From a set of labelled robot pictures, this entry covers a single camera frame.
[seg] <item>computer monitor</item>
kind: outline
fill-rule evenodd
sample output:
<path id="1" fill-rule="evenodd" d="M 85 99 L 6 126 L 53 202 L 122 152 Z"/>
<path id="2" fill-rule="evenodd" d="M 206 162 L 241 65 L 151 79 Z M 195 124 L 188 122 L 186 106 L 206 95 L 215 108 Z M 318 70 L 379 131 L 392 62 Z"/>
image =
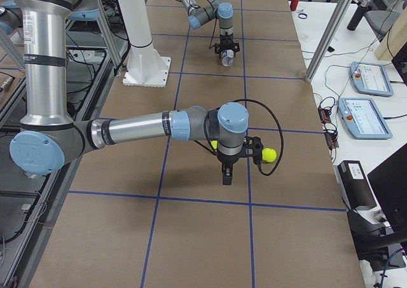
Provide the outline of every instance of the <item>computer monitor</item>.
<path id="1" fill-rule="evenodd" d="M 371 188 L 395 233 L 407 230 L 407 144 L 368 174 Z M 407 250 L 407 239 L 401 242 Z"/>

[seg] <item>yellow tennis ball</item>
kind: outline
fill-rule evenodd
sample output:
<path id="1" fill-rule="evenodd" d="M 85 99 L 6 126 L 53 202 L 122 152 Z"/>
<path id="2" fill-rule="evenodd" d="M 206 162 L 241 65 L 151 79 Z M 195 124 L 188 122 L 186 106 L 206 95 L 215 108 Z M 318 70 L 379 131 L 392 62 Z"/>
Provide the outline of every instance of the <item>yellow tennis ball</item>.
<path id="1" fill-rule="evenodd" d="M 262 157 L 264 162 L 271 163 L 277 159 L 277 152 L 272 148 L 264 148 L 262 151 Z"/>
<path id="2" fill-rule="evenodd" d="M 214 149 L 217 149 L 217 141 L 211 141 L 210 144 Z"/>

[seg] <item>white desk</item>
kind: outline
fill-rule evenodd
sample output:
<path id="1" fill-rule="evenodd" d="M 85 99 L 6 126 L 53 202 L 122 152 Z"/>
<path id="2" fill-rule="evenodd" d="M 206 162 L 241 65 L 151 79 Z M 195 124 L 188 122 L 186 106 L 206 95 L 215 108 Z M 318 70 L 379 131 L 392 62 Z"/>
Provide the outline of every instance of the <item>white desk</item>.
<path id="1" fill-rule="evenodd" d="M 335 5 L 335 3 L 308 2 L 300 2 L 298 4 L 297 9 L 303 10 L 303 12 L 308 15 L 308 18 L 300 19 L 298 18 L 298 14 L 293 12 L 298 39 L 303 51 L 315 51 Z M 355 31 L 348 31 L 346 29 L 355 9 L 356 4 L 351 4 L 331 42 L 331 47 L 333 47 L 335 51 L 333 53 L 327 52 L 327 56 L 331 54 L 355 52 L 361 48 L 369 46 L 375 40 L 375 35 L 364 18 Z M 371 45 L 371 50 L 368 51 L 367 54 L 367 49 L 364 49 L 356 54 L 324 58 L 312 80 L 312 88 L 314 92 L 320 94 L 322 97 L 334 96 L 335 99 L 338 98 L 338 96 L 324 86 L 324 75 L 327 68 L 332 64 L 350 66 L 350 63 L 353 61 L 361 61 L 365 54 L 366 56 L 363 58 L 363 62 L 388 64 L 389 62 L 381 62 L 376 59 L 373 50 L 375 50 L 378 45 L 378 41 L 373 43 Z M 304 58 L 312 58 L 312 55 L 313 54 L 311 53 L 303 53 Z M 310 60 L 305 60 L 307 66 L 309 63 Z M 391 81 L 401 81 L 401 78 L 393 65 L 387 65 L 386 70 Z M 327 85 L 335 92 L 340 93 L 348 80 L 349 69 L 331 67 L 326 73 L 326 76 Z M 372 98 L 375 100 L 376 105 L 383 116 L 406 114 L 407 87 L 404 84 L 395 83 L 392 84 L 392 87 L 394 90 L 393 97 Z M 341 97 L 368 97 L 368 95 L 357 93 L 350 80 Z M 320 100 L 316 97 L 315 101 L 318 105 Z M 396 120 L 387 120 L 387 124 L 393 133 L 393 138 L 389 140 L 355 140 L 348 133 L 339 116 L 336 115 L 335 118 L 337 120 L 336 125 L 338 127 L 338 143 L 340 147 L 336 150 L 337 155 L 334 165 L 341 163 L 343 160 L 359 160 L 367 174 L 407 142 L 407 117 Z M 333 115 L 331 116 L 331 119 L 334 122 L 335 118 Z M 367 211 L 361 214 L 363 214 L 366 219 L 374 222 L 372 211 Z M 386 272 L 386 275 L 388 278 L 385 279 L 383 287 L 405 287 L 407 283 L 407 269 L 390 270 Z"/>

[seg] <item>black box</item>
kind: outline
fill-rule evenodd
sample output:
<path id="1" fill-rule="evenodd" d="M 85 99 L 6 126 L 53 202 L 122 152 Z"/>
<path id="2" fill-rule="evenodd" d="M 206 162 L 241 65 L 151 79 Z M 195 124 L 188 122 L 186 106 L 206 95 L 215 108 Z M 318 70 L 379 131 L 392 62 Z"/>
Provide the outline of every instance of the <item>black box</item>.
<path id="1" fill-rule="evenodd" d="M 351 209 L 370 210 L 377 206 L 361 162 L 343 161 L 337 166 L 337 169 L 345 191 L 343 199 Z"/>

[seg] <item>black cylinder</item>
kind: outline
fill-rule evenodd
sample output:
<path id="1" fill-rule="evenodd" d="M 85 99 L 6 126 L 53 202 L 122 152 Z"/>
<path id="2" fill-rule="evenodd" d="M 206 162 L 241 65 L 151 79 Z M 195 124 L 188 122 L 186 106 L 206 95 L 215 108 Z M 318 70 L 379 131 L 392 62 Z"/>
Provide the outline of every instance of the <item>black cylinder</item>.
<path id="1" fill-rule="evenodd" d="M 352 19 L 350 19 L 350 22 L 347 26 L 348 30 L 354 31 L 356 29 L 356 27 L 359 25 L 359 22 L 362 20 L 362 17 L 367 12 L 368 8 L 369 8 L 368 0 L 364 0 L 361 4 L 357 6 L 353 17 Z"/>

